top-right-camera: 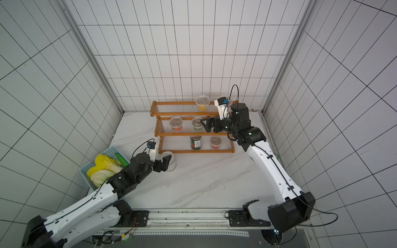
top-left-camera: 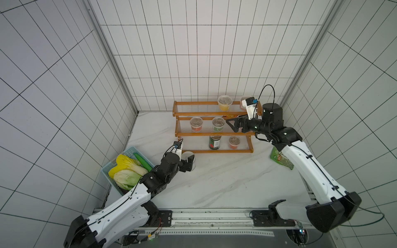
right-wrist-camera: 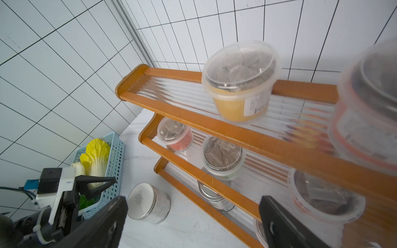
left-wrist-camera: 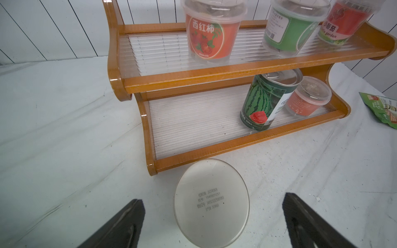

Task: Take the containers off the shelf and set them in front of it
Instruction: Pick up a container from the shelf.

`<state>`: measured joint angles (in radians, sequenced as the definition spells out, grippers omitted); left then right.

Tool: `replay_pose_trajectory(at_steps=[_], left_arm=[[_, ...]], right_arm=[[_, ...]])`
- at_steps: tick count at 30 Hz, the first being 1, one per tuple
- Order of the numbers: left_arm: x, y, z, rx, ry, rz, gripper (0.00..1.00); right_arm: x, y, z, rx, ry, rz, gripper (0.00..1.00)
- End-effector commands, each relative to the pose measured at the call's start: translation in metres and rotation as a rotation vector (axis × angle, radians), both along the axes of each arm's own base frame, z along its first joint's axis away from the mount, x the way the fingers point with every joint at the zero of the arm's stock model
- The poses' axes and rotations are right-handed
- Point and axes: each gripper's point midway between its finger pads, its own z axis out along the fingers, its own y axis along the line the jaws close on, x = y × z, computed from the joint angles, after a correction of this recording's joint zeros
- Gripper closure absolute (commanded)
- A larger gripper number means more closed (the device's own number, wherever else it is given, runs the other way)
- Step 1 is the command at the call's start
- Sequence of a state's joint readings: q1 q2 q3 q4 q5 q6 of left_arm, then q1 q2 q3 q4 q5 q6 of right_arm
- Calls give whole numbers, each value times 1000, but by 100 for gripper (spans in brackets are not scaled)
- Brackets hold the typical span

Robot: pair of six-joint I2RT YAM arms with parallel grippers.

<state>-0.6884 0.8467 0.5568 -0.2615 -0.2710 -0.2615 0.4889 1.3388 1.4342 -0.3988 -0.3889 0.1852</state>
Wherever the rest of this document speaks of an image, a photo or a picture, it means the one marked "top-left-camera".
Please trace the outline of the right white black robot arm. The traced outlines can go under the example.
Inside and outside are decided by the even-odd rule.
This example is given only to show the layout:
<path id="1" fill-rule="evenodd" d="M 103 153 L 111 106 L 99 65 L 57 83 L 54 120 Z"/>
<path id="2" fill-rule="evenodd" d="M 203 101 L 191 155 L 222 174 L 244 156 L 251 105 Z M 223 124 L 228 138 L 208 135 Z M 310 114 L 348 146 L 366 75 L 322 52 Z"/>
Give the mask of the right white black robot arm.
<path id="1" fill-rule="evenodd" d="M 285 155 L 294 165 L 312 190 L 315 200 L 306 203 L 288 203 L 278 200 L 269 206 L 272 219 L 293 220 L 309 223 L 317 230 L 327 233 L 349 221 L 362 202 L 356 192 L 348 192 L 321 166 L 309 151 L 299 133 L 286 127 L 283 109 L 278 104 L 262 106 L 262 116 L 257 117 L 258 100 L 244 99 L 242 106 L 246 115 L 228 119 L 226 122 L 234 132 L 265 135 L 264 141 Z"/>

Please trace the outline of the tall white-lid seed jar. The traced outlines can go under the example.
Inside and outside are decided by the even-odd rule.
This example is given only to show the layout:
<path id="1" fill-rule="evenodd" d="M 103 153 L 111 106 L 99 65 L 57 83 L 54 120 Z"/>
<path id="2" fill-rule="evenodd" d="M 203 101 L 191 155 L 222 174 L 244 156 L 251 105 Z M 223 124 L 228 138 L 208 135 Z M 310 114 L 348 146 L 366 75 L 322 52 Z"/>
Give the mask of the tall white-lid seed jar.
<path id="1" fill-rule="evenodd" d="M 191 170 L 193 171 L 196 167 L 195 165 L 195 154 L 191 151 L 186 151 L 184 153 L 182 153 L 182 160 L 186 161 L 188 164 L 191 164 Z"/>

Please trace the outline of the red seed cup top shelf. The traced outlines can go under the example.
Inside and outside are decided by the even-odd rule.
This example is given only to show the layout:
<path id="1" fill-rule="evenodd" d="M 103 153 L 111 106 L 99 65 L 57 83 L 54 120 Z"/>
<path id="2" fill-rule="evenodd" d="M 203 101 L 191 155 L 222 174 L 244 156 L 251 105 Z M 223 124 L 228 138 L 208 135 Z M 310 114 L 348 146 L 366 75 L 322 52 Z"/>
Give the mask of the red seed cup top shelf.
<path id="1" fill-rule="evenodd" d="M 243 111 L 246 110 L 245 100 L 246 100 L 247 98 L 249 98 L 249 97 L 247 97 L 247 96 L 242 96 L 242 97 L 240 98 L 240 108 L 241 108 Z"/>

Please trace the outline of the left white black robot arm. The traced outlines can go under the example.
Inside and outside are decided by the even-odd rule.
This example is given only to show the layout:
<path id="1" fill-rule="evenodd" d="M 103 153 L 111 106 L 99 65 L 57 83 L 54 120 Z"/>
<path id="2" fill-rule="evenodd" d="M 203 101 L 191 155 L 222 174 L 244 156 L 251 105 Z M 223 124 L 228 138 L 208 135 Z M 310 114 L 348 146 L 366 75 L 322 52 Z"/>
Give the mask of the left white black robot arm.
<path id="1" fill-rule="evenodd" d="M 183 160 L 181 153 L 166 153 L 161 163 L 145 174 L 128 193 L 98 213 L 71 222 L 65 248 L 107 248 L 128 232 L 158 220 L 152 202 L 178 172 L 191 171 L 194 155 Z"/>

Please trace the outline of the yellow seed cup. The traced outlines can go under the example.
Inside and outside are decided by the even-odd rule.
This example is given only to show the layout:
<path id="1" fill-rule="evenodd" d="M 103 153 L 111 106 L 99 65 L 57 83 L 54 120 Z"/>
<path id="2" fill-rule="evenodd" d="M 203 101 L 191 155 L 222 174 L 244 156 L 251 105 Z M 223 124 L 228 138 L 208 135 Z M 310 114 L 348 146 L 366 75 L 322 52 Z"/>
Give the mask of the yellow seed cup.
<path id="1" fill-rule="evenodd" d="M 218 97 L 218 107 L 221 111 L 228 111 L 233 104 L 233 99 L 228 95 Z"/>

